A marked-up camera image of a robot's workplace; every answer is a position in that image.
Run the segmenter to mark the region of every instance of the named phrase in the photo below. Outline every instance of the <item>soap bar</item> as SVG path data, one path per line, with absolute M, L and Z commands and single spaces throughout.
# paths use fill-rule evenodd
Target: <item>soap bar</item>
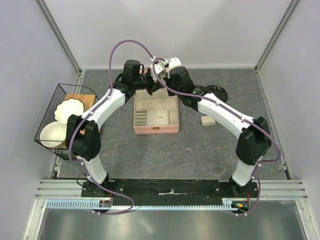
M 210 116 L 202 116 L 201 123 L 202 123 L 202 126 L 210 126 L 210 125 L 215 125 L 216 121 Z

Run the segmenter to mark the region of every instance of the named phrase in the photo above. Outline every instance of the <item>pink jewelry box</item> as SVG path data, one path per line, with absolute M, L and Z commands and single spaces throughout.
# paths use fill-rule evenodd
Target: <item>pink jewelry box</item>
M 136 90 L 133 129 L 135 134 L 177 134 L 177 96 L 168 96 L 165 88 L 155 91 L 152 95 L 146 90 Z

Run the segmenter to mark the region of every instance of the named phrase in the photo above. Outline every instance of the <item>white panel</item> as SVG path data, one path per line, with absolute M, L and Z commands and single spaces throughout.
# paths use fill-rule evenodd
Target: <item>white panel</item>
M 300 2 L 260 76 L 288 161 L 320 223 L 320 2 Z
M 255 66 L 290 0 L 45 0 L 81 68 L 108 68 L 116 43 L 134 39 L 187 67 Z M 113 66 L 149 63 L 126 43 Z
M 23 238 L 53 154 L 34 142 L 57 83 L 74 83 L 69 63 L 35 1 L 0 3 L 0 239 Z

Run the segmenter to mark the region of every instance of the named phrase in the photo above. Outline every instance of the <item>open box lid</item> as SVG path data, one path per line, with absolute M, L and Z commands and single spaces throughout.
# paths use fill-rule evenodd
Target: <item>open box lid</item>
M 177 96 L 169 96 L 168 91 L 165 88 L 158 89 L 152 95 L 149 95 L 147 90 L 136 90 L 134 98 L 137 99 L 167 99 L 177 98 Z

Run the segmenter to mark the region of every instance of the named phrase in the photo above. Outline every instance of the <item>gray tabletop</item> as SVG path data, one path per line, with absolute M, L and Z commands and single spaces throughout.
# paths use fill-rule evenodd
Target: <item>gray tabletop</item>
M 115 78 L 121 71 L 112 72 Z M 191 69 L 196 85 L 219 85 L 229 95 L 227 104 L 257 118 L 269 120 L 254 69 Z M 109 87 L 107 70 L 87 70 L 83 86 L 102 97 Z M 178 134 L 136 135 L 133 129 L 134 105 L 131 99 L 105 122 L 99 153 L 111 178 L 229 179 L 238 159 L 237 139 L 219 123 L 202 126 L 202 114 L 179 105 Z M 264 159 L 277 156 L 274 146 Z M 77 177 L 80 164 L 62 161 L 59 177 Z M 264 180 L 286 179 L 281 162 L 265 164 L 257 175 Z

